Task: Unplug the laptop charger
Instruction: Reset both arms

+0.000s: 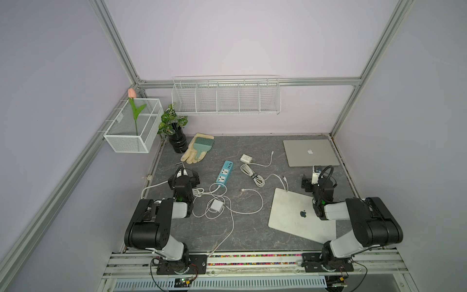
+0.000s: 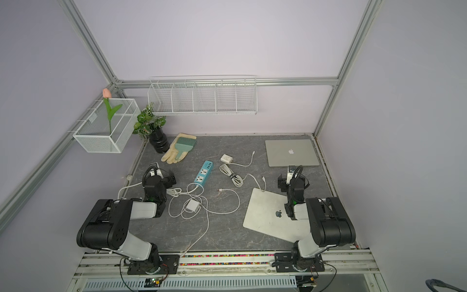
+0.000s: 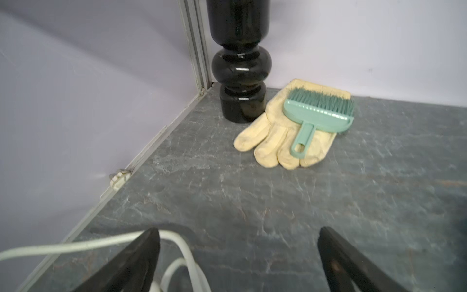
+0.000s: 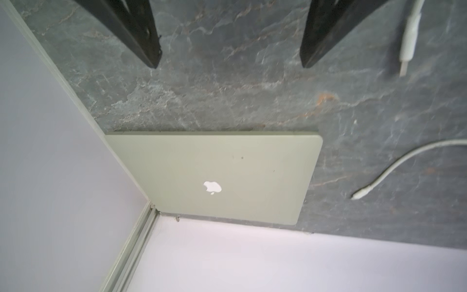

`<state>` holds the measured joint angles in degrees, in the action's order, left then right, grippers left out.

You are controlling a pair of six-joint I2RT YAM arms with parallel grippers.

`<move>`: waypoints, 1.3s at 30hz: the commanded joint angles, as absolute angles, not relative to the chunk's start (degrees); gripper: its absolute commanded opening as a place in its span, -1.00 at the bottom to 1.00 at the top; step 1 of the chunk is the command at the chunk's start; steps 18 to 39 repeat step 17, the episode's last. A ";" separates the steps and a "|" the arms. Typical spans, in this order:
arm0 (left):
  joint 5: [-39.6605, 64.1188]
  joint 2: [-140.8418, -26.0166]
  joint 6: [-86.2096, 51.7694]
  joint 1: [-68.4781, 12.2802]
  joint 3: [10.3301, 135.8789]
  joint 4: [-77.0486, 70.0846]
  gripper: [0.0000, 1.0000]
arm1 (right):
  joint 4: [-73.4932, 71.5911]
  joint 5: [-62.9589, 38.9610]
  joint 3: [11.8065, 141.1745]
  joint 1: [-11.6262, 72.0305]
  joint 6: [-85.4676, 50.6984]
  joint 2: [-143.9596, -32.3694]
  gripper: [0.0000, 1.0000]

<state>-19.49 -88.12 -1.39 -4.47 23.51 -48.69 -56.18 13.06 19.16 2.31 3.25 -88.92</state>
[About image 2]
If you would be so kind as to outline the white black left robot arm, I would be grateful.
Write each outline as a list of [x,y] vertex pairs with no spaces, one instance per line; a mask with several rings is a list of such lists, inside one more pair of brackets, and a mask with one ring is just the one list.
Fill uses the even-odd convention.
[[132,235],[129,226],[131,220],[161,217],[166,207],[167,191],[175,184],[172,171],[151,165],[141,181],[144,197],[98,200],[77,233],[78,246],[116,253],[130,262],[147,265],[151,273],[158,271],[163,261],[157,245]]

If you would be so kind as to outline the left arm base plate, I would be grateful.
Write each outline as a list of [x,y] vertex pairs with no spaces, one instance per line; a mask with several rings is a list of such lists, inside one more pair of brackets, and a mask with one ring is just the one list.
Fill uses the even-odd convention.
[[162,254],[155,262],[152,259],[145,261],[130,261],[128,275],[171,275],[176,274],[180,263],[179,254]]

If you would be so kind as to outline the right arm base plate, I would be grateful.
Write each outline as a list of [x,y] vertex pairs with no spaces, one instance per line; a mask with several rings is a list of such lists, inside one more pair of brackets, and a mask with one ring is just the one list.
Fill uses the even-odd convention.
[[275,253],[274,261],[271,266],[275,268],[278,273],[319,273],[325,271],[322,256],[320,254],[311,258],[302,258],[301,256],[293,255],[292,252]]

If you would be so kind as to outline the white power adapter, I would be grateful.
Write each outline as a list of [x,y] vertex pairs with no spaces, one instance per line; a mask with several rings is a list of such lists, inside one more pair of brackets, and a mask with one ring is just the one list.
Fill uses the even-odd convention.
[[198,200],[190,199],[185,205],[185,211],[189,213],[197,213],[201,208],[201,203]]
[[233,161],[233,157],[227,154],[223,154],[220,160],[224,164],[230,164]]

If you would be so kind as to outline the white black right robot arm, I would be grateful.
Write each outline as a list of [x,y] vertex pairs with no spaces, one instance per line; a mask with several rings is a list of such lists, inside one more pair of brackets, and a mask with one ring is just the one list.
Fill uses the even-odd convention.
[[298,271],[320,268],[323,252],[356,241],[355,227],[338,197],[304,197],[310,182],[302,175],[303,169],[302,165],[290,165],[287,176],[278,177],[278,188],[287,194],[287,216],[307,221],[310,229],[303,239],[294,242],[291,250],[291,264]]

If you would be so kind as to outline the teal white power strip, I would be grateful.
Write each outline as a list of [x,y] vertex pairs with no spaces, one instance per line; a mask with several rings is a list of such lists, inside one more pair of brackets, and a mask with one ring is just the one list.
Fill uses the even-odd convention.
[[195,177],[194,183],[204,186],[213,168],[214,163],[211,161],[205,161],[202,168]]

